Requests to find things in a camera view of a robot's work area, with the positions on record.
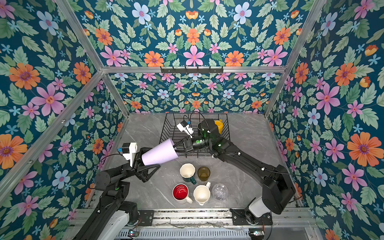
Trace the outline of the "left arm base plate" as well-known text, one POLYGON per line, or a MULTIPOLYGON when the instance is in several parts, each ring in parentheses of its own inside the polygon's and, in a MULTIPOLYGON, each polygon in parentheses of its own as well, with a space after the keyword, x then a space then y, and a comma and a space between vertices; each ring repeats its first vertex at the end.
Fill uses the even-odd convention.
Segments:
POLYGON ((132 219, 128 223, 128 226, 132 227, 150 227, 154 220, 154 210, 139 210, 137 219, 132 219))

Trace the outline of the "lilac plastic cup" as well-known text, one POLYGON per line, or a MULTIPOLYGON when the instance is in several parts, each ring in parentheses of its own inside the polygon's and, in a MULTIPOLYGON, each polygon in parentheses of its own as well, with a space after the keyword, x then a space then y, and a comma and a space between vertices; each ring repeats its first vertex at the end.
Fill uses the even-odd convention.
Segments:
POLYGON ((178 158, 179 155, 174 148, 172 139, 162 142, 142 155, 142 161, 145 166, 163 164, 178 158))

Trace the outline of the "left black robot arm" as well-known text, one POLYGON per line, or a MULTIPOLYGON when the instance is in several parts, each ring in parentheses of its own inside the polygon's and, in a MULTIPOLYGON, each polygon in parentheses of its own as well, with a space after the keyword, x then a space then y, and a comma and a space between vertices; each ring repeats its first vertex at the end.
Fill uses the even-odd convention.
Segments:
POLYGON ((137 177, 146 183, 160 169, 160 164, 144 164, 149 150, 141 148, 130 163, 97 174, 96 190, 102 191, 99 203, 74 240, 113 240, 127 224, 137 224, 140 214, 137 203, 126 201, 130 183, 125 179, 137 177))

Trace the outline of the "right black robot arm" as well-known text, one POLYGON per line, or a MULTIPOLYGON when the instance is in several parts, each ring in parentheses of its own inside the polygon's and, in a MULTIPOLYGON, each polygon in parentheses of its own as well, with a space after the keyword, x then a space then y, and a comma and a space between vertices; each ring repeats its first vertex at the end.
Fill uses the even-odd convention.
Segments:
POLYGON ((263 163, 240 150, 226 139, 220 130, 219 121, 204 119, 197 125, 197 132, 183 120, 177 125, 179 131, 188 136, 174 146, 183 146, 181 153, 207 150, 213 158, 229 163, 244 171, 262 184, 262 196, 254 199, 245 208, 245 219, 256 225, 269 212, 280 215, 296 193, 295 186, 287 169, 263 163))

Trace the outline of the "yellow mug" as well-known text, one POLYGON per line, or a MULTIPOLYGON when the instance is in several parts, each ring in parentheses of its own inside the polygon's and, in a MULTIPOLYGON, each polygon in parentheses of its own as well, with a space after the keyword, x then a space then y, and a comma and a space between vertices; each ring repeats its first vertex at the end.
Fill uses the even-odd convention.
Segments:
POLYGON ((215 120, 215 125, 218 127, 219 134, 221 135, 224 128, 223 120, 215 120))

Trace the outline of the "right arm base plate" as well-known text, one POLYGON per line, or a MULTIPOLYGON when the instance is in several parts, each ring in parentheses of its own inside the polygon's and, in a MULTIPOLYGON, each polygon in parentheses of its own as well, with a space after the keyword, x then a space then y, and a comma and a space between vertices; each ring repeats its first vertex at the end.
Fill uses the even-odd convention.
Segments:
POLYGON ((271 213, 255 217, 251 212, 242 209, 230 209, 233 225, 235 226, 271 226, 273 224, 271 213))

